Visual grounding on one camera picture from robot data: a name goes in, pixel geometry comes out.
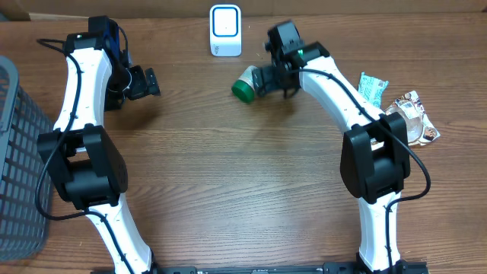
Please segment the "white bottle green cap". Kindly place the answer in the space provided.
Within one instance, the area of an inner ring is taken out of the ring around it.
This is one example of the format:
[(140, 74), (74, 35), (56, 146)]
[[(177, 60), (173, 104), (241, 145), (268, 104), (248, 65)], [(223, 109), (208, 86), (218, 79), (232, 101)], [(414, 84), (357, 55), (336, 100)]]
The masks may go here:
[(246, 104), (251, 103), (255, 97), (253, 71), (256, 69), (254, 65), (247, 67), (231, 87), (234, 96)]

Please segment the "beige snack bag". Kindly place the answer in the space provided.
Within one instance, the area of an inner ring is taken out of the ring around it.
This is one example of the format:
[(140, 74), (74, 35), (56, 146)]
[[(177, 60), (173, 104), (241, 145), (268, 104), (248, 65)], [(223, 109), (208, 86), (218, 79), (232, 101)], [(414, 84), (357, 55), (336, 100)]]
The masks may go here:
[(427, 145), (441, 134), (432, 124), (416, 91), (410, 91), (395, 99), (385, 114), (398, 113), (406, 122), (408, 145)]

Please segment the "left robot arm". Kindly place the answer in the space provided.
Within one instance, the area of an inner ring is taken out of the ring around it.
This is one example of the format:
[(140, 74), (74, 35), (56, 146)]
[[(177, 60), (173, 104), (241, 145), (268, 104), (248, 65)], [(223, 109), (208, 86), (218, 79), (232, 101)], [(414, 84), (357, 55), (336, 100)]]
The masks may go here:
[(151, 248), (138, 232), (126, 200), (126, 163), (103, 127), (103, 115), (126, 100), (160, 95), (152, 68), (131, 63), (125, 31), (107, 16), (88, 19), (88, 31), (65, 40), (39, 39), (64, 55), (68, 79), (53, 130), (39, 135), (44, 163), (37, 186), (49, 177), (60, 198), (87, 217), (113, 260), (114, 273), (157, 273)]

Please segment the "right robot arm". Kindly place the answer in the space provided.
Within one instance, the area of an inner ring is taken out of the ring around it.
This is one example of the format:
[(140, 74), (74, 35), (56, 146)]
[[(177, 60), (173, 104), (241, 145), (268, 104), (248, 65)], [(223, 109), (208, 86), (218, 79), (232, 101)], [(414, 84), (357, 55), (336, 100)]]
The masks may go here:
[(253, 72), (260, 97), (282, 89), (303, 90), (333, 118), (342, 133), (340, 174), (358, 200), (361, 244), (351, 271), (405, 273), (396, 244), (396, 199), (410, 174), (406, 123), (386, 115), (346, 80), (318, 42), (306, 44), (292, 21), (268, 31), (272, 63)]

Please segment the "teal wet wipes pack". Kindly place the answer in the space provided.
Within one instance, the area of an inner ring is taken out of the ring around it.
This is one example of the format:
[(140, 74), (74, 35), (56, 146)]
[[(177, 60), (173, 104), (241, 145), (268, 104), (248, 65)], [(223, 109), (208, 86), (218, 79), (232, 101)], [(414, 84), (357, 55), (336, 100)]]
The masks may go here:
[(388, 84), (389, 81), (384, 81), (362, 72), (358, 83), (358, 93), (369, 103), (380, 108), (382, 94), (386, 90)]

